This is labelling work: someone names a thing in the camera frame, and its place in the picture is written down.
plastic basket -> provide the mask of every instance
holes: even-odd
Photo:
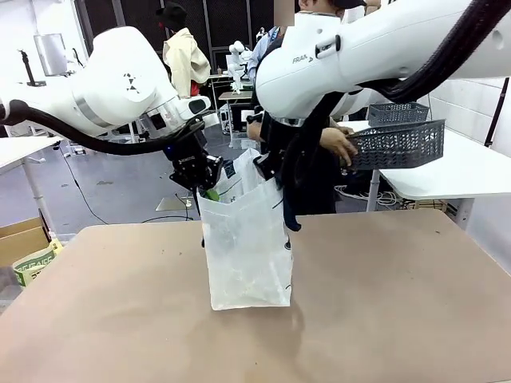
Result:
[[[349,137],[358,170],[416,168],[443,157],[445,120],[369,128]]]
[[[369,126],[385,126],[426,121],[430,109],[417,102],[409,104],[376,104],[368,111]]]

white robot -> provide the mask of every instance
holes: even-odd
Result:
[[[263,26],[261,26],[261,27],[259,28],[259,32],[258,32],[258,33],[257,33],[257,35],[255,36],[255,42],[256,42],[256,43],[257,43],[257,42],[259,42],[259,40],[260,40],[261,38],[263,38],[265,34],[266,34],[266,30],[264,30],[264,27],[263,27]]]
[[[511,75],[510,9],[511,0],[398,0],[344,25],[338,18],[298,14],[256,78],[267,113],[303,120],[303,139],[286,152],[282,172],[286,164],[291,171],[284,186],[292,187],[289,180],[296,179],[300,145],[317,145],[318,121],[352,105],[361,89],[408,102],[448,78]],[[206,153],[200,134],[210,101],[181,100],[140,32],[122,27],[98,36],[87,67],[67,81],[21,93],[0,87],[0,124],[31,120],[82,146],[117,155],[163,150],[177,183],[189,189],[216,183],[222,161]],[[94,138],[139,116],[155,140],[112,144]]]
[[[228,57],[228,74],[234,79],[231,87],[234,92],[240,94],[240,90],[244,88],[241,81],[244,77],[248,78],[248,60],[252,56],[252,51],[246,48],[241,41],[236,41],[229,46],[229,52],[231,52],[231,56]]]

brown table surface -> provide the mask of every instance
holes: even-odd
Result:
[[[251,90],[242,90],[240,91],[240,94],[238,93],[232,93],[232,92],[225,92],[218,97],[220,101],[233,101],[233,100],[249,100],[252,98],[252,91]]]
[[[223,312],[200,223],[85,229],[0,317],[0,381],[511,378],[511,278],[442,213],[300,221],[291,307]]]

black partition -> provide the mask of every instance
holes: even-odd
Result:
[[[220,66],[224,65],[220,52],[227,53],[234,41],[240,40],[253,48],[259,28],[268,30],[273,26],[273,1],[175,0],[188,11],[188,28],[209,58],[213,71],[216,71],[217,57]],[[101,32],[127,25],[138,28],[161,53],[167,35],[158,27],[155,12],[162,7],[163,0],[77,0],[76,3],[89,50],[92,39]]]

blue shirt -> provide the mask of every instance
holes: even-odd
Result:
[[[252,52],[252,56],[250,57],[250,60],[248,60],[247,64],[248,77],[250,78],[252,84],[255,84],[256,82],[257,65],[259,65],[259,62],[266,53],[266,49],[268,49],[268,46],[270,46],[270,44],[274,42],[276,38],[279,36],[279,30],[280,27],[274,26],[273,28],[270,29],[270,31],[267,34],[262,36],[259,42],[255,45],[254,51]]]

